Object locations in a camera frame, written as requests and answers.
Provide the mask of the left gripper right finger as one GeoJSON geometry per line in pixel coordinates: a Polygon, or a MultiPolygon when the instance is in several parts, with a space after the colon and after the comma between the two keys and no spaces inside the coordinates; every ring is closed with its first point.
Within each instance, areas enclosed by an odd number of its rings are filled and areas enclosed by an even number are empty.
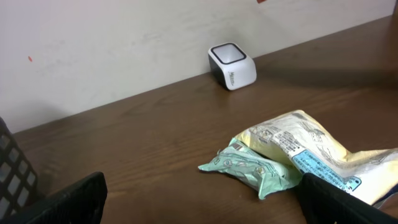
{"type": "Polygon", "coordinates": [[[307,223],[397,224],[397,218],[311,173],[303,175],[296,196],[307,223]]]}

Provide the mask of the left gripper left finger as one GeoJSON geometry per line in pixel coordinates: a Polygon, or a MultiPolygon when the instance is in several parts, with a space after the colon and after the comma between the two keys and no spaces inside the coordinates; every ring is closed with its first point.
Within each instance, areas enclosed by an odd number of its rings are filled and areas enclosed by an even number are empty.
{"type": "Polygon", "coordinates": [[[100,224],[107,194],[104,174],[94,172],[1,224],[100,224]]]}

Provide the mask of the cream snack bag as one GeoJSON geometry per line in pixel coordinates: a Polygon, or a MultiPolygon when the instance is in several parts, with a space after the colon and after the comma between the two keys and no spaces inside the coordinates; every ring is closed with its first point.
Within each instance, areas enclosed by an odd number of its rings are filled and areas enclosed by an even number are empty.
{"type": "Polygon", "coordinates": [[[370,205],[397,186],[397,149],[349,152],[302,110],[251,126],[235,138],[273,161],[312,173],[370,205]]]}

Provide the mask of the teal snack packet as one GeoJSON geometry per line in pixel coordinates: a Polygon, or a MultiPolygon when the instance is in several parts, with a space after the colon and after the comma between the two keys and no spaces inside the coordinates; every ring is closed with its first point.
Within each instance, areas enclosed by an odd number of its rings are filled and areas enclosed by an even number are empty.
{"type": "Polygon", "coordinates": [[[232,175],[257,190],[261,200],[295,187],[302,178],[294,166],[266,159],[235,138],[228,147],[219,150],[209,163],[198,166],[198,169],[232,175]]]}

